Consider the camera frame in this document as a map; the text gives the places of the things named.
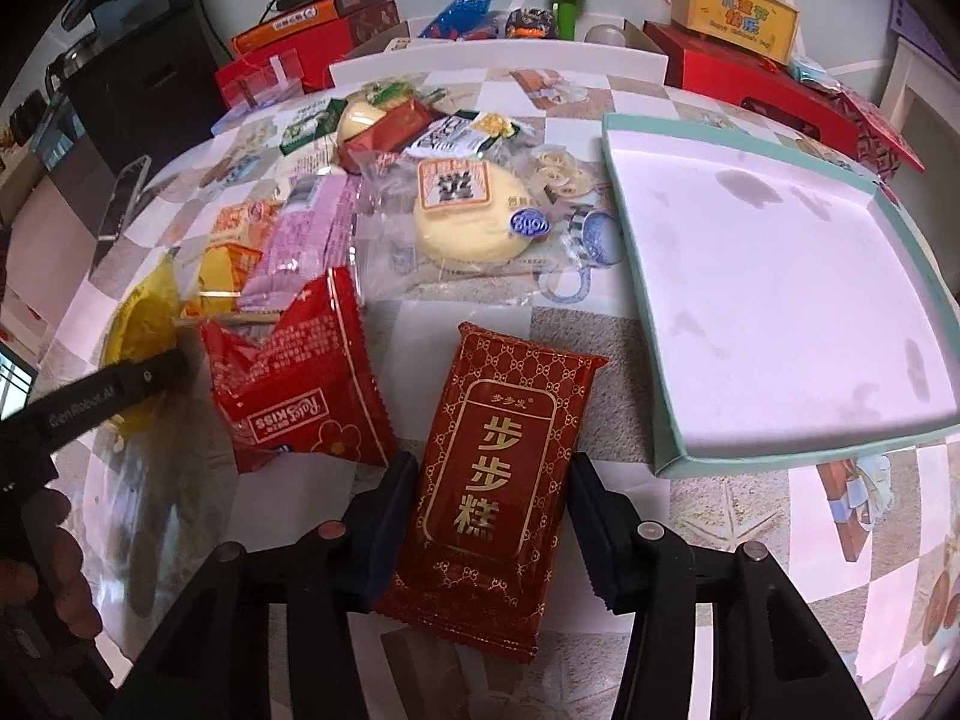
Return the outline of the person left hand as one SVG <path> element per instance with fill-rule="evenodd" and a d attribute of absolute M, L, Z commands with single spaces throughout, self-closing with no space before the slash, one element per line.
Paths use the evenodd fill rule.
<path fill-rule="evenodd" d="M 71 635 L 93 640 L 103 632 L 103 620 L 94 606 L 89 583 L 83 575 L 83 553 L 80 544 L 62 523 L 70 514 L 70 500 L 60 491 L 44 489 L 31 499 L 49 538 L 44 548 L 47 572 L 38 574 L 34 567 L 2 554 L 2 605 L 23 606 L 41 588 L 41 582 L 53 591 L 53 607 Z"/>

